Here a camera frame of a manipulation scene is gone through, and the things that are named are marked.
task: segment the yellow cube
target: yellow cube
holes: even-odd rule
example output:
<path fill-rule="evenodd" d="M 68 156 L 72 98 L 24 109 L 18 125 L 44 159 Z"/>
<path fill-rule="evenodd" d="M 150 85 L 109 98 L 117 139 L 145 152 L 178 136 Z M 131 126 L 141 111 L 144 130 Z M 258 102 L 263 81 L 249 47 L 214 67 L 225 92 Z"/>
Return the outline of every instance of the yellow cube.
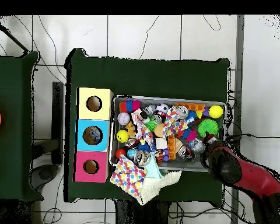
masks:
<path fill-rule="evenodd" d="M 77 88 L 78 119 L 109 120 L 112 97 L 110 89 Z"/>

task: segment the yellow ball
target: yellow ball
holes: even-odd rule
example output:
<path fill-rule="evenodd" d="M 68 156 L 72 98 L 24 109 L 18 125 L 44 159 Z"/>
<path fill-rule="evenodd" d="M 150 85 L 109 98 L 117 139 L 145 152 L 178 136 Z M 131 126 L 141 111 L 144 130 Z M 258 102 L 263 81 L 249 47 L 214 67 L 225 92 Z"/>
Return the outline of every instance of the yellow ball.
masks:
<path fill-rule="evenodd" d="M 208 110 L 208 114 L 211 118 L 219 118 L 223 114 L 221 106 L 214 105 Z"/>
<path fill-rule="evenodd" d="M 123 129 L 117 132 L 116 138 L 118 142 L 127 142 L 128 141 L 128 132 Z"/>

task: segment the shape sorter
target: shape sorter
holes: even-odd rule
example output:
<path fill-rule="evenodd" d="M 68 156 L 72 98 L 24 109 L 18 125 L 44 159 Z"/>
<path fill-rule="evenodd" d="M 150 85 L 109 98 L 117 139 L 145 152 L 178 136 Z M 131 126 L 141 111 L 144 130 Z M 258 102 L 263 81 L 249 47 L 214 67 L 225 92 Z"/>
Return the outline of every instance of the shape sorter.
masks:
<path fill-rule="evenodd" d="M 74 182 L 104 183 L 108 176 L 110 89 L 77 88 Z"/>

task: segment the orange building block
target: orange building block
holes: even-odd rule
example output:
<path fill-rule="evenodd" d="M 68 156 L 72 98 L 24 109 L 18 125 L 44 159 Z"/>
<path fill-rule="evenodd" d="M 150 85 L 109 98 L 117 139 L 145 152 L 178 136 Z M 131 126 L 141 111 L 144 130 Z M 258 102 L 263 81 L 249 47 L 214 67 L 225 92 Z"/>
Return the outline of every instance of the orange building block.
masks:
<path fill-rule="evenodd" d="M 175 150 L 175 136 L 172 134 L 168 136 L 168 151 L 169 160 L 176 160 L 176 150 Z"/>
<path fill-rule="evenodd" d="M 176 106 L 183 106 L 188 108 L 189 111 L 204 111 L 204 104 L 200 103 L 188 103 L 188 102 L 178 102 Z"/>

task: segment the white cloth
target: white cloth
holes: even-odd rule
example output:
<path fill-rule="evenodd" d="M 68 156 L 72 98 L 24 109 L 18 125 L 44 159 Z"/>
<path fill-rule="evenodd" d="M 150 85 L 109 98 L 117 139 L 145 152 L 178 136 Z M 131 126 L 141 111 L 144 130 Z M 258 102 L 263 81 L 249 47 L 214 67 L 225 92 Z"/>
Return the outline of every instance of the white cloth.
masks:
<path fill-rule="evenodd" d="M 137 198 L 137 201 L 139 204 L 145 205 L 148 201 L 159 195 L 161 188 L 177 183 L 180 176 L 181 171 L 172 171 L 162 178 L 145 178 L 140 197 Z"/>

